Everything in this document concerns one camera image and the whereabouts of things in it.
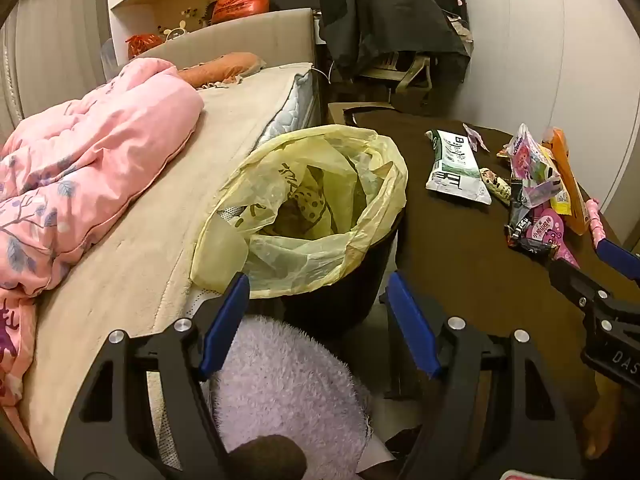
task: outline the metal screw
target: metal screw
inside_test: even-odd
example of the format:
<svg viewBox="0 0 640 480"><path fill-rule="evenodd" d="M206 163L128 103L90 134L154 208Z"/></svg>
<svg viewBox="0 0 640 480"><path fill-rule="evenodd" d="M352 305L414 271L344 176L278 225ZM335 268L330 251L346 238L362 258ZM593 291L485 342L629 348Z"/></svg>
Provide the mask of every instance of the metal screw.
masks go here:
<svg viewBox="0 0 640 480"><path fill-rule="evenodd" d="M462 330L466 326L466 321L461 317L454 316L449 318L449 320L447 321L447 324L453 330Z"/></svg>
<svg viewBox="0 0 640 480"><path fill-rule="evenodd" d="M519 341L520 343L527 343L529 342L529 333L526 330L521 330L518 329L513 333L514 338L516 338L516 341Z"/></svg>
<svg viewBox="0 0 640 480"><path fill-rule="evenodd" d="M187 332L187 330L191 328L191 319L181 317L174 323L174 328L177 332Z"/></svg>
<svg viewBox="0 0 640 480"><path fill-rule="evenodd" d="M109 343L117 345L124 339L124 332L122 330L114 330L109 334Z"/></svg>

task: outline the red plastic bag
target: red plastic bag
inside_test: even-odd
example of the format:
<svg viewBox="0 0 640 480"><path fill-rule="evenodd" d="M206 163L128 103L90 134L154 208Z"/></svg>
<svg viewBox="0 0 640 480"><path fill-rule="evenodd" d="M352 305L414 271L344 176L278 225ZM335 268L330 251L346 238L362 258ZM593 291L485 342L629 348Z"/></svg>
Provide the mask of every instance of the red plastic bag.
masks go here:
<svg viewBox="0 0 640 480"><path fill-rule="evenodd" d="M133 59L150 48L162 45L162 38L155 34L140 34L131 36L127 43L129 43L129 59Z"/></svg>
<svg viewBox="0 0 640 480"><path fill-rule="evenodd" d="M269 12L269 0L218 0L211 23L228 22L263 12Z"/></svg>

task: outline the pink stick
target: pink stick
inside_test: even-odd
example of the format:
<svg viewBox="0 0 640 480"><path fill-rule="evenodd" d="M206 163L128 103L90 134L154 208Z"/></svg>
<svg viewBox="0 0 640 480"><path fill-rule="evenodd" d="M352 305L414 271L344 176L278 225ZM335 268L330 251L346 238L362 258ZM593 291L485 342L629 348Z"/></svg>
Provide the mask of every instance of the pink stick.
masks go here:
<svg viewBox="0 0 640 480"><path fill-rule="evenodd" d="M597 200L591 199L587 200L586 206L589 213L589 229L591 229L591 237L593 237L593 246L597 248L600 240L607 237L598 212L600 204Z"/></svg>

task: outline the yellow plastic bag liner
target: yellow plastic bag liner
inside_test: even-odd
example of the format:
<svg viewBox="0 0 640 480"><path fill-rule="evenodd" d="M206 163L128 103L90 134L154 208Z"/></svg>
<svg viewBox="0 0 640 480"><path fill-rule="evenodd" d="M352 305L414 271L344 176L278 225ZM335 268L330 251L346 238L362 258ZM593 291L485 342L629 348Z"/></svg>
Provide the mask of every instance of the yellow plastic bag liner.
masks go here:
<svg viewBox="0 0 640 480"><path fill-rule="evenodd" d="M242 270L252 298L334 283L388 234L406 203L407 177L394 142L373 130L332 124L277 136L220 190L191 281L222 292ZM227 221L225 210L237 215Z"/></svg>

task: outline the brown table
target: brown table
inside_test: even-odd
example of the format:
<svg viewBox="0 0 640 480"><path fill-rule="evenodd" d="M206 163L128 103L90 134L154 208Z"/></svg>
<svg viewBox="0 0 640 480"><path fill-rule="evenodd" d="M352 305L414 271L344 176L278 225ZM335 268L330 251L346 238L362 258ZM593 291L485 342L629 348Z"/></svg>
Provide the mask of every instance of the brown table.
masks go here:
<svg viewBox="0 0 640 480"><path fill-rule="evenodd" d="M343 104L330 105L334 119ZM597 398L594 372L580 360L585 331L582 314L551 287L539 262L506 245L508 209L497 199L489 206L425 189L433 167L431 143L424 135L439 128L465 135L462 123L378 110L356 115L357 125L391 137L409 169L404 243L397 264L417 294L436 298L452 316L476 328L508 336L518 328L529 332L564 396L572 419L579 423ZM495 157L510 136L477 128L489 153L476 153L480 168L510 177ZM606 221L607 236L617 242ZM617 298L640 304L635 283L602 263L589 234L567 230L566 244L581 269Z"/></svg>

